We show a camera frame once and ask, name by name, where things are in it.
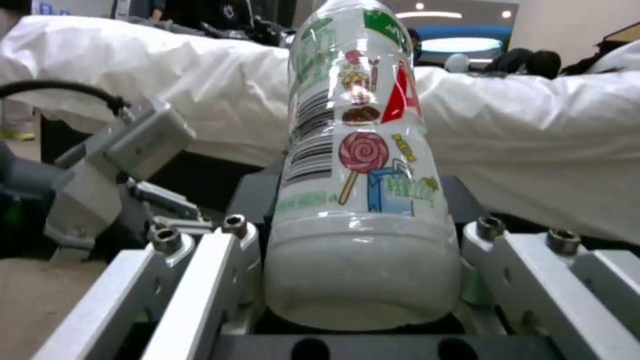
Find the hex bolt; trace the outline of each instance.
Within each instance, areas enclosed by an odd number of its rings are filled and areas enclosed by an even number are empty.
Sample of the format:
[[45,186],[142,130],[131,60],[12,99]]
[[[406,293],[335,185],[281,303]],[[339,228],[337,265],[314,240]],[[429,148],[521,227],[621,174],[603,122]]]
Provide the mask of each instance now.
[[505,225],[502,220],[494,217],[481,217],[478,218],[476,234],[483,240],[493,241],[498,236],[502,235],[505,230]]
[[164,224],[152,224],[149,227],[147,239],[151,241],[154,249],[165,255],[172,255],[182,247],[180,233]]
[[247,232],[246,219],[238,214],[227,216],[225,221],[222,222],[222,232],[232,233],[239,239],[244,238]]
[[580,236],[571,231],[550,229],[547,233],[547,246],[559,255],[575,255],[581,242]]

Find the wall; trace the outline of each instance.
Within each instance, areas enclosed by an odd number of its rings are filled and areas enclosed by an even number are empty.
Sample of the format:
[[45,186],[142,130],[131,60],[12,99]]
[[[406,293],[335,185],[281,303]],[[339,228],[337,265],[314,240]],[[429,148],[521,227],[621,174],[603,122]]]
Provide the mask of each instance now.
[[593,55],[604,36],[639,21],[638,0],[526,0],[511,48],[553,50],[571,65]]

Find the hole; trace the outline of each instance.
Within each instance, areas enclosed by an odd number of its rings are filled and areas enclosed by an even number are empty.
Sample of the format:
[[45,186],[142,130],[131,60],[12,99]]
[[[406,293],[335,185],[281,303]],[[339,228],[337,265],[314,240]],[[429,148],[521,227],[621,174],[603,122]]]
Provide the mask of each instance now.
[[158,238],[160,239],[168,239],[174,235],[173,230],[171,229],[162,229],[158,232]]
[[593,291],[593,280],[590,277],[586,278],[583,282],[587,289]]
[[505,284],[510,284],[511,283],[511,272],[509,271],[509,269],[504,268],[504,270],[502,271],[502,278],[504,279]]
[[555,230],[554,233],[556,234],[557,237],[566,239],[566,240],[571,240],[575,238],[575,234],[567,230]]
[[291,350],[291,360],[329,360],[331,353],[324,341],[319,339],[302,339]]
[[237,224],[240,224],[242,222],[242,218],[240,218],[240,217],[228,217],[225,221],[226,221],[226,223],[228,225],[237,225]]
[[490,227],[500,226],[500,220],[496,218],[483,218],[483,222]]
[[522,325],[525,327],[525,330],[535,335],[548,335],[547,330],[542,326],[540,319],[533,313],[533,311],[529,310],[522,315]]
[[478,355],[466,341],[449,338],[438,344],[438,357],[440,360],[477,360]]
[[154,293],[158,295],[160,291],[162,291],[162,281],[160,281],[159,277],[156,277],[154,279]]

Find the sticker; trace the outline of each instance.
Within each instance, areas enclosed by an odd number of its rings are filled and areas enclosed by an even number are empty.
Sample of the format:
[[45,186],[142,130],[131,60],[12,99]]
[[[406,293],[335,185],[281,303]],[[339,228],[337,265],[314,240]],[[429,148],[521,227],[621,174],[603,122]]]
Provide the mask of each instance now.
[[415,162],[417,160],[416,157],[413,155],[413,151],[411,150],[411,147],[402,138],[402,135],[393,134],[391,136],[391,138],[396,141],[396,145],[398,146],[398,150],[400,150],[400,152],[402,152],[404,154],[404,156],[406,156],[406,160],[408,162],[413,163],[413,162]]
[[280,199],[275,211],[285,213],[309,208],[318,208],[331,202],[331,198],[326,191],[300,193]]
[[422,116],[422,110],[420,110],[420,102],[417,98],[417,92],[415,91],[415,83],[413,78],[406,71],[406,65],[403,61],[398,63],[398,71],[396,76],[396,82],[393,90],[391,90],[391,96],[387,104],[387,109],[384,115],[382,115],[382,124],[390,121],[399,120],[404,115],[407,108],[415,108],[419,116]]
[[[311,27],[316,26],[318,22],[313,23]],[[329,78],[329,70],[339,53],[335,46],[335,29],[326,26],[329,22],[325,22],[322,26],[316,26],[314,36],[301,39],[300,51],[296,52],[297,56],[293,59],[296,64],[297,82],[290,91],[291,94],[304,92],[311,86]]]
[[369,212],[414,216],[413,199],[396,196],[398,191],[402,194],[402,184],[410,183],[411,172],[401,160],[394,159],[391,167],[369,173]]
[[389,14],[380,10],[364,10],[364,26],[396,43],[408,58],[411,56],[411,42],[402,31],[402,27]]
[[345,205],[349,200],[358,175],[368,174],[384,167],[389,158],[389,149],[380,135],[355,132],[348,134],[342,140],[339,157],[342,165],[351,170],[338,198],[338,204]]
[[348,126],[362,126],[376,121],[380,117],[380,111],[372,106],[353,108],[342,114],[342,122]]
[[[346,90],[349,100],[353,105],[366,105],[373,100],[372,93],[378,87],[379,60],[368,59],[360,51],[351,50],[344,55],[347,64],[344,64],[338,73],[340,83]],[[371,71],[360,63],[365,58],[369,62]]]

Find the person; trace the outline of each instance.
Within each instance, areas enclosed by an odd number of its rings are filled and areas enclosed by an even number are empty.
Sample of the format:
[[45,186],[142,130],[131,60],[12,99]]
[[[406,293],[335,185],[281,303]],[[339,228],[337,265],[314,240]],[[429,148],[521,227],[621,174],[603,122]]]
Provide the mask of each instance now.
[[160,21],[165,6],[166,0],[114,0],[111,16],[119,20],[137,16]]
[[409,37],[411,38],[411,45],[413,47],[413,66],[416,66],[422,56],[422,41],[420,40],[418,31],[413,28],[409,28],[407,31],[409,31]]
[[[0,3],[0,40],[31,13],[31,0],[3,0]],[[34,140],[33,108],[19,101],[2,99],[0,102],[0,140]]]

